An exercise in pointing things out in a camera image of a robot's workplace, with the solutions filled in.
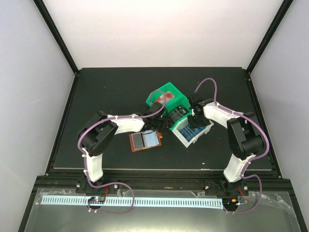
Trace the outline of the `black credit card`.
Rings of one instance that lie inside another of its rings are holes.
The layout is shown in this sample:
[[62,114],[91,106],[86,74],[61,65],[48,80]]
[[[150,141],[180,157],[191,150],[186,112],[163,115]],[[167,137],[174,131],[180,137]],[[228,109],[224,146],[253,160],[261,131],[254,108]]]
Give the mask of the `black credit card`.
[[169,113],[169,117],[174,123],[176,123],[178,120],[183,118],[188,113],[189,111],[185,107],[180,105]]
[[132,135],[132,141],[134,145],[134,149],[142,149],[144,148],[144,141],[142,133],[135,133]]

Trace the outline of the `brown leather card holder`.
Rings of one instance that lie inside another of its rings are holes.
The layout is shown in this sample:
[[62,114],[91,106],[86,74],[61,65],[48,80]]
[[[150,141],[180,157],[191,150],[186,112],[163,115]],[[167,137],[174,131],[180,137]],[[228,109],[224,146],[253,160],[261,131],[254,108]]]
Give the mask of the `brown leather card holder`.
[[147,130],[147,131],[141,131],[141,132],[136,132],[136,133],[142,133],[143,135],[143,141],[144,141],[144,148],[142,149],[134,149],[133,141],[132,141],[132,135],[135,133],[132,133],[129,135],[129,140],[130,140],[130,145],[131,145],[131,151],[132,152],[138,152],[154,147],[161,146],[161,139],[163,138],[162,133],[159,131],[155,130]]

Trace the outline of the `blue credit card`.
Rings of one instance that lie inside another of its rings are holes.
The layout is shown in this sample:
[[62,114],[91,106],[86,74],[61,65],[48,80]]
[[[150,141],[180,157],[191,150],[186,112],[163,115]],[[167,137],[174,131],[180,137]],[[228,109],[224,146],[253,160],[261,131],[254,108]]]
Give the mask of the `blue credit card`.
[[180,134],[186,139],[187,142],[190,142],[192,139],[197,137],[197,135],[205,130],[206,127],[199,128],[190,128],[189,125],[184,126],[179,130]]

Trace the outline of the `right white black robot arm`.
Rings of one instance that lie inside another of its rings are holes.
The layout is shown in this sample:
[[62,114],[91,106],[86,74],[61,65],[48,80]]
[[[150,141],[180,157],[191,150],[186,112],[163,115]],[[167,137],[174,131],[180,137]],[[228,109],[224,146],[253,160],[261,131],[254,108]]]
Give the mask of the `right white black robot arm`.
[[237,189],[236,182],[244,177],[251,161],[268,152],[267,137],[252,112],[236,112],[215,103],[213,99],[203,101],[197,92],[191,94],[188,100],[192,111],[187,117],[191,129],[208,126],[211,122],[227,129],[232,155],[219,188],[223,194],[230,195]]

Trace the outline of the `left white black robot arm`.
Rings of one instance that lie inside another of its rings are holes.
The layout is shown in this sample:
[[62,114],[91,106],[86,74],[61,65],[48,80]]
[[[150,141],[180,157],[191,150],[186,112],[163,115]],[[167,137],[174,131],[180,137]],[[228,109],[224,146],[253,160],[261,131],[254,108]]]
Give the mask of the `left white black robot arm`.
[[128,132],[157,131],[170,128],[171,118],[164,104],[154,103],[143,114],[113,116],[98,111],[78,135],[77,147],[84,159],[86,186],[93,193],[103,189],[102,157],[113,137]]

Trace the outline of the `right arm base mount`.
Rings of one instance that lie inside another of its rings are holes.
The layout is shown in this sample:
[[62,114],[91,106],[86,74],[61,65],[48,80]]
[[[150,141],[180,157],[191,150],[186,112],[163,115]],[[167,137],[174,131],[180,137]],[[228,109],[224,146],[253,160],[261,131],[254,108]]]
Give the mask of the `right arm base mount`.
[[248,189],[243,180],[230,183],[225,179],[208,179],[204,182],[206,195],[220,197],[248,196]]

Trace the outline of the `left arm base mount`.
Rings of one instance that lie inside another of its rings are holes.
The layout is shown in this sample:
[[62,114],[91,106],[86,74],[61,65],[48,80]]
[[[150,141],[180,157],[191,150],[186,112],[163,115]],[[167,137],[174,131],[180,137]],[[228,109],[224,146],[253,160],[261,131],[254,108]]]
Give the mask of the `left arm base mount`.
[[104,183],[103,180],[99,180],[96,183],[88,182],[87,179],[79,180],[75,192],[85,195],[107,195],[108,193],[114,194],[117,189],[120,187],[119,183]]

